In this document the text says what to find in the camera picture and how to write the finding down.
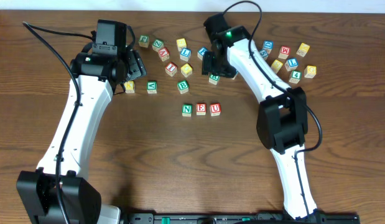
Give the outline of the red E block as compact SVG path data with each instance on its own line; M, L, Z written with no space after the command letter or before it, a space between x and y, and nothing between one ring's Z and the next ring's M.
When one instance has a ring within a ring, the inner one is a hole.
M197 114L197 116L205 116L206 115L206 104L205 103L197 103L196 104L196 114Z

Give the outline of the red A block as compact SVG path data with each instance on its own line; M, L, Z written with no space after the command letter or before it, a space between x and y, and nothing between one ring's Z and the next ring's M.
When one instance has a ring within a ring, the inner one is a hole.
M159 55L159 58L161 59L161 61L163 61L163 62L170 58L169 51L167 50L166 47L158 50L158 55Z

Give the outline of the yellow O block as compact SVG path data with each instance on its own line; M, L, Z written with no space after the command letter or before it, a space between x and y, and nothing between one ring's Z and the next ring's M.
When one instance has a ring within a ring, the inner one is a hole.
M186 63L180 67L180 71L182 75L187 78L193 73L193 68L190 66L189 63Z

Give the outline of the red U block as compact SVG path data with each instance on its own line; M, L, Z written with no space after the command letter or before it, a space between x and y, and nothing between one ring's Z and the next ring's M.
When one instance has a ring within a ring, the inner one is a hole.
M219 116L221 114L221 105L219 103L213 103L210 105L210 115Z

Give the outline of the green R block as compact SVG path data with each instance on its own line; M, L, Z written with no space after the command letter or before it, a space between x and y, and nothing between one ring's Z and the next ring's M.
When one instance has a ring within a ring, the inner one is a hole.
M213 85L217 85L219 80L220 80L220 76L216 76L216 75L210 75L208 78L209 83Z

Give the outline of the green N block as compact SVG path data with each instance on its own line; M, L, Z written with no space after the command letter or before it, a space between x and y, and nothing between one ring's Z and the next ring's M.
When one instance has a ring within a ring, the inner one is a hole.
M182 116L184 117L192 116L192 105L188 105L188 104L182 105Z

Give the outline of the red I block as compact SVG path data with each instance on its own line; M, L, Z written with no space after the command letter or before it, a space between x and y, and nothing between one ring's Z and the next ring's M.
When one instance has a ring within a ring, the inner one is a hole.
M170 62L166 67L165 67L165 72L169 76L173 77L177 73L177 66L176 64Z

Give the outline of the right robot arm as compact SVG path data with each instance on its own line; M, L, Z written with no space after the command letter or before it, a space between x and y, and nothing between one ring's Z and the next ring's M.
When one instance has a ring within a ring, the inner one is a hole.
M259 103L257 135L276 160L284 210L294 220L307 219L317 206L310 193L304 162L310 112L305 92L291 88L274 73L245 27L230 27L223 13L210 16L203 26L211 49L203 56L202 74L243 77Z

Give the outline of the blue L block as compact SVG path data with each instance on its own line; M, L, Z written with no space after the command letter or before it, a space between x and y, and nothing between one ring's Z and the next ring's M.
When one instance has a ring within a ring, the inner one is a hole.
M180 59L188 62L190 60L192 51L188 48L182 48L180 51Z

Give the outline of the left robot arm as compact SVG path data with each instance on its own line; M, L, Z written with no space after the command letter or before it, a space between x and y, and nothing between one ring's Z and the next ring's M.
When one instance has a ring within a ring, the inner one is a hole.
M22 171L16 188L32 223L119 223L121 211L105 205L88 182L90 154L103 113L117 86L146 75L132 28L100 19L89 42L70 62L70 89L52 142L34 171Z

